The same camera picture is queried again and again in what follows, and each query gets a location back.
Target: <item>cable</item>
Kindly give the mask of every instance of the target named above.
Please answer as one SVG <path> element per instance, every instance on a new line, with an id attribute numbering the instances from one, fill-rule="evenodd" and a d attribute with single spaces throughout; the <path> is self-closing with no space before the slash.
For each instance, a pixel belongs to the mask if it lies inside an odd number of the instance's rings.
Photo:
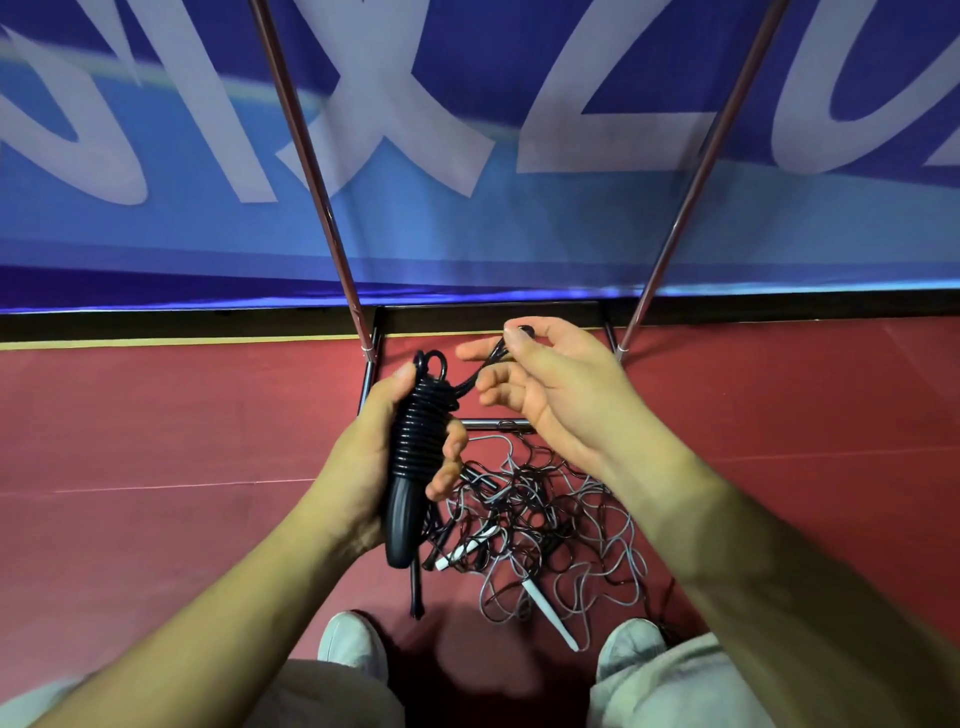
<path id="1" fill-rule="evenodd" d="M 621 606 L 642 603 L 646 618 L 664 637 L 672 634 L 663 621 L 669 592 L 655 615 L 646 588 L 647 564 L 634 547 L 636 524 L 630 514 L 603 483 L 570 467 L 550 448 L 515 437 L 527 450 L 523 462 L 506 435 L 471 438 L 503 440 L 507 455 L 498 471 L 466 463 L 459 486 L 445 503 L 444 543 L 455 530 L 457 550 L 465 552 L 452 566 L 483 577 L 481 614 L 494 622 L 527 619 L 531 599 L 518 587 L 526 579 L 552 578 L 548 592 L 561 619 L 579 618 L 584 625 L 581 651 L 590 646 L 588 611 L 598 598 Z M 432 564 L 443 548 L 434 543 L 424 564 Z M 496 586 L 504 570 L 513 578 Z M 627 595 L 608 593 L 628 586 Z"/>

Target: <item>metal frame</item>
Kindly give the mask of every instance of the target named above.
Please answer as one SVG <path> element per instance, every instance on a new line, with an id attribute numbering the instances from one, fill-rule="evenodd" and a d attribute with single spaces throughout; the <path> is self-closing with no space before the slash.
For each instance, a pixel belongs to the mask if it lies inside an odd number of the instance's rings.
<path id="1" fill-rule="evenodd" d="M 280 46 L 279 37 L 276 33 L 276 25 L 274 24 L 274 19 L 270 11 L 269 0 L 249 1 L 253 21 L 256 24 L 260 40 L 263 42 L 263 47 L 267 54 L 267 60 L 270 63 L 276 93 L 277 96 L 279 96 L 280 104 L 283 107 L 283 114 L 286 116 L 287 124 L 290 127 L 290 134 L 297 147 L 300 164 L 303 165 L 303 174 L 306 178 L 307 186 L 310 188 L 310 194 L 317 208 L 321 225 L 324 228 L 326 243 L 330 249 L 330 255 L 333 257 L 333 262 L 337 269 L 337 276 L 340 278 L 340 282 L 344 288 L 344 295 L 347 297 L 350 315 L 353 318 L 357 335 L 360 337 L 360 347 L 367 359 L 367 368 L 364 372 L 363 387 L 360 393 L 360 407 L 362 408 L 367 399 L 367 395 L 373 387 L 373 383 L 376 382 L 380 363 L 380 352 L 385 333 L 382 330 L 382 325 L 379 323 L 377 312 L 374 312 L 373 316 L 372 334 L 367 328 L 367 322 L 363 315 L 363 307 L 357 295 L 356 284 L 350 272 L 347 255 L 344 253 L 344 245 L 340 237 L 340 231 L 333 217 L 330 198 L 326 193 L 326 186 L 324 185 L 324 178 L 321 175 L 320 164 L 317 162 L 313 143 L 310 140 L 310 134 L 307 130 L 306 119 L 303 116 L 303 109 L 300 107 L 300 99 L 297 96 L 297 90 L 290 77 L 286 60 L 283 57 L 283 49 Z M 627 330 L 624 332 L 623 339 L 619 343 L 617 343 L 616 333 L 603 309 L 603 304 L 599 302 L 601 310 L 600 323 L 606 333 L 607 341 L 613 353 L 616 355 L 617 361 L 623 360 L 624 355 L 630 348 L 630 341 L 636 328 L 640 326 L 646 316 L 650 303 L 660 286 L 663 274 L 666 272 L 670 258 L 677 248 L 677 243 L 680 241 L 680 237 L 689 221 L 693 208 L 700 199 L 700 194 L 703 192 L 704 185 L 707 182 L 710 172 L 713 170 L 713 165 L 716 163 L 723 143 L 727 139 L 733 121 L 739 113 L 740 107 L 743 105 L 747 92 L 754 82 L 756 73 L 763 63 L 766 52 L 770 47 L 789 4 L 790 0 L 771 0 L 770 6 L 767 8 L 767 12 L 760 23 L 760 27 L 756 31 L 747 57 L 743 61 L 740 72 L 733 84 L 730 95 L 727 97 L 727 101 L 721 108 L 720 113 L 718 113 L 713 120 L 713 124 L 710 125 L 702 147 L 700 159 L 687 184 L 684 198 L 674 218 L 673 225 L 666 239 L 663 241 L 653 270 L 636 305 L 634 315 L 630 320 L 630 324 L 627 326 Z M 527 420 L 467 418 L 463 420 L 463 423 L 469 430 L 529 432 L 533 429 Z"/>
<path id="2" fill-rule="evenodd" d="M 293 79 L 290 78 L 287 61 L 283 58 L 283 49 L 280 46 L 279 36 L 276 34 L 274 17 L 270 12 L 270 2 L 269 0 L 250 0 L 250 9 L 253 13 L 256 30 L 259 32 L 260 40 L 263 43 L 263 49 L 267 54 L 267 61 L 270 63 L 270 71 L 274 76 L 276 95 L 280 98 L 283 115 L 287 118 L 290 135 L 297 147 L 297 156 L 300 157 L 300 164 L 303 165 L 303 175 L 306 178 L 307 186 L 310 188 L 317 214 L 320 216 L 320 223 L 324 227 L 326 244 L 330 248 L 330 255 L 333 257 L 333 264 L 337 269 L 337 277 L 344 287 L 344 295 L 347 297 L 350 315 L 353 317 L 353 325 L 360 337 L 360 347 L 367 358 L 369 370 L 371 365 L 375 367 L 376 364 L 376 348 L 370 331 L 367 329 L 367 321 L 363 317 L 363 307 L 360 305 L 360 297 L 357 295 L 356 284 L 353 282 L 353 274 L 350 272 L 347 254 L 344 253 L 344 242 L 340 238 L 337 221 L 333 218 L 330 197 L 326 194 L 324 177 L 320 173 L 320 164 L 317 162 L 317 155 L 313 150 L 313 142 L 310 140 L 310 132 L 307 130 L 306 119 L 303 116 L 303 109 L 297 96 L 297 89 L 294 86 Z"/>
<path id="3" fill-rule="evenodd" d="M 680 208 L 677 210 L 677 216 L 674 218 L 673 225 L 670 227 L 670 232 L 667 234 L 666 240 L 663 241 L 660 253 L 657 255 L 657 261 L 654 263 L 653 270 L 650 272 L 650 278 L 647 280 L 646 285 L 643 286 L 643 292 L 640 294 L 640 300 L 636 304 L 634 315 L 630 319 L 630 324 L 627 325 L 627 330 L 624 331 L 623 340 L 620 341 L 620 344 L 616 347 L 617 361 L 623 361 L 624 355 L 630 349 L 630 340 L 634 336 L 636 327 L 643 321 L 647 314 L 647 309 L 650 308 L 651 301 L 654 296 L 657 295 L 657 289 L 663 280 L 663 274 L 666 273 L 667 265 L 670 263 L 670 257 L 674 254 L 677 243 L 680 242 L 680 236 L 684 233 L 684 228 L 686 228 L 686 223 L 690 219 L 690 214 L 700 199 L 700 193 L 703 192 L 710 172 L 713 171 L 713 165 L 720 155 L 720 149 L 723 147 L 724 141 L 727 140 L 727 134 L 733 126 L 733 121 L 736 119 L 740 107 L 743 106 L 743 100 L 747 97 L 747 92 L 750 90 L 754 78 L 756 78 L 756 72 L 763 63 L 763 58 L 766 56 L 767 49 L 770 48 L 770 43 L 777 32 L 777 28 L 780 26 L 780 21 L 783 19 L 783 14 L 786 12 L 788 5 L 790 5 L 790 0 L 771 1 L 760 23 L 760 27 L 756 31 L 754 42 L 751 43 L 750 50 L 747 52 L 747 58 L 744 59 L 743 65 L 740 67 L 740 73 L 733 83 L 733 89 L 727 97 L 723 108 L 720 109 L 720 113 L 716 115 L 713 123 L 710 125 L 707 138 L 704 141 L 703 152 L 700 155 L 700 161 L 692 177 L 690 177 L 690 182 L 687 184 L 684 199 L 680 203 Z"/>

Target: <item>forearm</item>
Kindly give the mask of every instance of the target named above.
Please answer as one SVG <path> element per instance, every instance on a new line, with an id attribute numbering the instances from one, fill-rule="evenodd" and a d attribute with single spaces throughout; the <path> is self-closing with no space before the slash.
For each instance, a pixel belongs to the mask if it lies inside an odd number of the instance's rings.
<path id="1" fill-rule="evenodd" d="M 225 576 L 36 725 L 238 725 L 357 555 L 324 522 L 319 490 Z"/>
<path id="2" fill-rule="evenodd" d="M 714 473 L 652 413 L 635 426 L 611 485 L 778 726 L 954 724 L 952 645 Z"/>

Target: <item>white lettering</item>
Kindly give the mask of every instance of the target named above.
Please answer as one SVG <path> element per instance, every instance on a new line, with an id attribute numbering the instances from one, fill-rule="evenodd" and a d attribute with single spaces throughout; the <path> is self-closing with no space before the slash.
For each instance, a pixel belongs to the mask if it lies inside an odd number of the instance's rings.
<path id="1" fill-rule="evenodd" d="M 130 77 L 140 84 L 140 77 L 136 72 L 136 61 L 130 50 L 127 32 L 123 29 L 120 12 L 114 0 L 77 0 L 94 27 L 107 42 L 113 55 L 120 59 Z"/>
<path id="2" fill-rule="evenodd" d="M 77 0 L 136 79 L 136 65 L 114 0 Z M 275 203 L 223 81 L 182 0 L 127 0 L 144 34 L 242 203 Z"/>
<path id="3" fill-rule="evenodd" d="M 924 164 L 925 167 L 951 167 L 960 165 L 960 129 L 952 133 L 940 148 Z"/>
<path id="4" fill-rule="evenodd" d="M 424 172 L 473 194 L 493 142 L 444 109 L 411 75 L 429 0 L 296 0 L 340 73 L 323 112 L 309 125 L 332 195 L 387 137 Z M 291 142 L 276 155 L 306 182 Z"/>
<path id="5" fill-rule="evenodd" d="M 613 67 L 669 4 L 593 0 L 523 123 L 517 172 L 626 172 L 692 163 L 712 112 L 583 113 Z"/>
<path id="6" fill-rule="evenodd" d="M 58 179 L 118 205 L 147 199 L 147 181 L 130 142 L 85 71 L 4 28 L 13 47 L 36 72 L 77 134 L 67 141 L 0 96 L 0 140 Z"/>
<path id="7" fill-rule="evenodd" d="M 837 79 L 875 4 L 876 0 L 822 0 L 817 6 L 774 114 L 771 146 L 783 169 L 816 174 L 849 164 L 902 132 L 960 83 L 958 37 L 907 88 L 873 113 L 855 121 L 833 119 L 830 99 Z"/>

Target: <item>red floor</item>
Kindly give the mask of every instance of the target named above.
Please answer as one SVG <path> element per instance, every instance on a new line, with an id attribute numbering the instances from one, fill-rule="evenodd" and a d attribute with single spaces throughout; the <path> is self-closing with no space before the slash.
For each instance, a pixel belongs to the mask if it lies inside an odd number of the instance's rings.
<path id="1" fill-rule="evenodd" d="M 389 340 L 386 371 L 463 338 Z M 647 329 L 636 354 L 640 393 L 720 472 L 960 643 L 960 319 Z M 0 701 L 96 668 L 238 560 L 316 475 L 362 370 L 352 341 L 0 352 Z M 478 588 L 428 574 L 417 624 L 374 552 L 295 654 L 361 609 L 402 649 L 412 724 L 582 724 L 596 649 L 631 613 L 598 608 L 575 655 L 543 619 L 484 622 Z M 682 595 L 667 616 L 700 628 Z"/>

